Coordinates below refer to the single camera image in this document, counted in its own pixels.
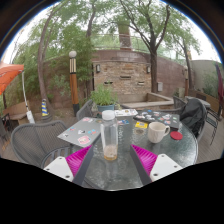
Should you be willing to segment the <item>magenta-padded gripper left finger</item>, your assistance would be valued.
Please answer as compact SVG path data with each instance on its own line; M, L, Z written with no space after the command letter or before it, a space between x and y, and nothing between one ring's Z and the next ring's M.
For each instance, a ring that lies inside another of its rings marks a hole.
M57 157L44 170L81 186L92 157L93 146L89 145L68 157Z

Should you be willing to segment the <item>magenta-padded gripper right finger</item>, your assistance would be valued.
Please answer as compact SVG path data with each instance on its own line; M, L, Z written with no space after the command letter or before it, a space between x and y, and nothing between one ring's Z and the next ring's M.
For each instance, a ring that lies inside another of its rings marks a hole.
M180 165L166 154L156 155L136 145L130 146L130 154L143 185L182 169Z

